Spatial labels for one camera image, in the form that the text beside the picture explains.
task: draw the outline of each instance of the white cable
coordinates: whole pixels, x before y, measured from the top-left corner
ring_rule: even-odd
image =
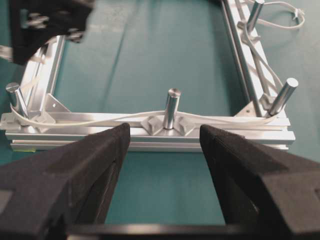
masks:
[[[29,125],[35,128],[65,128],[65,127],[90,127],[96,126],[98,124],[111,124],[117,120],[128,119],[128,118],[140,118],[140,117],[150,117],[150,116],[159,116],[164,115],[165,111],[148,111],[148,112],[139,112],[134,114],[126,114],[122,117],[109,118],[104,120],[96,120],[96,121],[84,121],[84,122],[73,122],[73,123],[42,123],[34,120],[27,119],[17,113],[12,105],[10,106],[14,117],[19,120],[22,125]]]
[[[31,82],[28,82],[27,84],[21,86],[21,90],[27,91],[33,88],[40,81],[40,79],[41,79],[41,75],[33,77]]]
[[[244,0],[247,3],[254,3],[253,0]],[[275,27],[275,28],[281,28],[281,29],[288,29],[288,30],[293,30],[293,29],[299,29],[301,28],[304,23],[305,23],[305,13],[298,8],[295,8],[291,4],[283,1],[274,1],[274,2],[267,2],[264,5],[280,5],[283,7],[286,7],[290,9],[291,12],[295,14],[294,19],[299,18],[300,24],[296,26],[282,26],[278,25],[263,19],[258,19],[257,23],[268,26],[268,27]],[[243,28],[243,36],[244,40],[252,50],[252,53],[258,57],[259,61],[267,68],[267,70],[270,72],[270,74],[273,76],[273,78],[277,81],[277,83],[282,87],[283,84],[280,80],[280,78],[277,76],[277,74],[273,71],[273,69],[266,63],[266,61],[261,57],[261,55],[258,53],[258,51],[255,48],[254,43],[252,42],[250,35],[247,30],[247,23],[244,22],[244,28]],[[40,80],[40,76],[34,77],[31,82],[28,84],[22,86],[21,88],[23,90],[30,89],[33,86],[35,86]],[[96,126],[98,124],[111,124],[114,123],[115,121],[122,120],[122,119],[127,119],[127,118],[139,118],[139,117],[150,117],[150,116],[160,116],[164,115],[165,111],[149,111],[149,112],[140,112],[140,113],[135,113],[135,114],[127,114],[122,117],[117,117],[117,118],[109,118],[109,119],[104,119],[104,120],[97,120],[97,121],[85,121],[85,122],[76,122],[76,123],[41,123],[37,122],[34,120],[27,119],[17,113],[11,106],[12,113],[14,116],[20,121],[20,123],[24,125],[30,125],[35,128],[65,128],[65,127],[89,127],[89,126]],[[202,115],[197,115],[197,114],[192,114],[192,113],[186,113],[186,112],[177,112],[178,116],[181,117],[187,117],[187,118],[196,118],[200,120],[208,120],[208,121],[215,121],[214,124],[217,124],[216,122],[220,122],[222,125],[225,125],[226,127],[243,127],[243,126],[262,126],[266,125],[270,122],[272,122],[278,115],[274,115],[272,117],[267,117],[267,118],[261,118],[259,120],[252,120],[252,121],[236,121],[236,120],[222,120],[218,119],[215,117],[209,117],[209,116],[202,116]]]
[[[244,22],[243,26],[243,36],[245,37],[246,44],[250,47],[252,53],[259,59],[259,61],[265,66],[265,68],[269,71],[269,73],[272,75],[272,77],[277,81],[277,83],[283,87],[283,83],[281,82],[278,75],[274,72],[274,70],[266,63],[266,61],[262,58],[262,56],[259,54],[259,52],[256,50],[256,47],[254,43],[252,42],[248,29],[247,29],[247,22]]]
[[[244,2],[248,3],[248,4],[253,4],[255,1],[254,0],[244,0]],[[287,9],[289,9],[290,12],[292,12],[294,14],[294,18],[295,19],[299,19],[299,24],[295,25],[295,26],[283,26],[283,25],[279,25],[270,21],[266,21],[264,19],[258,19],[257,23],[267,26],[267,27],[272,27],[272,28],[279,28],[279,29],[285,29],[285,30],[296,30],[296,29],[300,29],[306,22],[305,19],[305,12],[300,9],[300,8],[296,8],[293,5],[284,2],[284,1],[271,1],[271,2],[266,2],[264,4],[265,6],[270,6],[270,5],[280,5],[282,7],[285,7]]]
[[[195,118],[195,119],[200,119],[200,120],[222,122],[223,125],[226,125],[229,127],[262,126],[262,125],[266,125],[266,124],[272,122],[278,116],[276,114],[271,117],[261,118],[259,120],[253,120],[253,121],[234,121],[234,120],[228,121],[228,120],[217,119],[215,117],[196,115],[196,114],[186,113],[186,112],[181,112],[181,111],[178,111],[177,115],[181,116],[181,117],[189,117],[189,118]]]

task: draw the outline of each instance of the green table surface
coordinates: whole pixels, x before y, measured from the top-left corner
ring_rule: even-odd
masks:
[[[318,160],[320,38],[317,0],[288,0],[306,12],[299,31],[258,26],[269,64],[300,86],[286,112],[296,135],[290,152]],[[265,7],[262,17],[290,25],[291,15]],[[7,1],[0,2],[0,45],[9,45]],[[0,59],[0,113],[5,86],[20,66]],[[182,91],[179,110],[233,116],[244,105],[223,17],[215,1],[99,0],[82,44],[67,43],[55,96],[73,112],[136,113],[165,107],[169,88]],[[0,134],[0,163],[12,152]],[[224,224],[200,153],[128,153],[106,223]]]

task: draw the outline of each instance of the metal rail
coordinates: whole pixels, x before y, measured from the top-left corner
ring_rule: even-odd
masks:
[[[222,0],[221,10],[224,15],[225,25],[229,34],[230,45],[234,53],[235,64],[239,71],[240,80],[243,86],[244,95],[248,101],[253,102],[254,110],[248,114],[247,118],[234,117],[215,117],[222,120],[234,120],[241,118],[243,121],[255,121],[259,117],[265,116],[267,111],[263,109],[260,98],[267,90],[271,97],[276,97],[276,85],[270,73],[263,66],[256,66],[257,61],[250,48],[242,42],[241,35],[243,30],[237,27],[239,21],[248,20],[250,11],[248,6],[241,0]],[[257,31],[253,29],[253,36],[257,36]],[[76,113],[70,112],[62,103],[53,97],[55,90],[57,73],[62,59],[65,38],[58,36],[57,41],[50,43],[38,51],[39,56],[45,56],[46,64],[29,62],[21,85],[24,86],[32,81],[35,76],[41,79],[31,90],[22,92],[29,117],[32,118],[46,111],[56,123],[86,122],[102,120],[111,117],[120,117],[116,113]],[[260,41],[255,43],[257,51],[262,58],[266,59]],[[162,151],[162,152],[200,152],[199,127],[208,121],[192,119],[195,128],[188,136],[183,136],[175,129],[170,129],[170,124],[155,136],[151,136],[139,123],[143,118],[124,119],[123,121],[134,123],[130,128],[131,145],[130,151]],[[292,131],[288,131],[290,121],[282,111],[278,118],[264,126],[228,126],[225,127],[219,121],[212,124],[233,133],[245,136],[247,139],[258,143],[273,146],[279,149],[287,149],[295,140]],[[31,126],[19,126],[16,129],[6,131],[6,137],[12,141],[11,146],[14,150],[47,150],[61,146],[72,141],[79,140],[88,134],[94,134],[108,128],[114,124],[97,125],[90,127],[68,127],[55,129],[37,129]]]

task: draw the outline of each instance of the metal rod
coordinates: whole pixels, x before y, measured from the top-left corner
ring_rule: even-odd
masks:
[[[29,118],[28,109],[24,97],[21,92],[20,85],[16,82],[11,82],[5,87],[6,92],[9,95],[10,103],[17,113]]]
[[[268,114],[270,116],[274,116],[280,113],[298,86],[299,82],[296,79],[289,78],[282,87],[278,96],[276,96],[271,108],[268,110]]]
[[[166,101],[165,114],[163,119],[163,127],[165,129],[173,129],[176,112],[178,110],[181,92],[177,88],[171,88],[168,91]]]
[[[264,4],[265,4],[265,0],[254,1],[251,14],[248,20],[248,24],[247,24],[247,30],[249,33],[251,33],[254,30]]]

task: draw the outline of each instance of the black foam pad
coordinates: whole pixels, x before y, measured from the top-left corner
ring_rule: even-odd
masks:
[[[103,222],[129,143],[125,123],[0,167],[0,239],[41,240],[61,219]]]
[[[228,224],[265,224],[285,239],[320,237],[320,164],[208,125],[200,143]]]

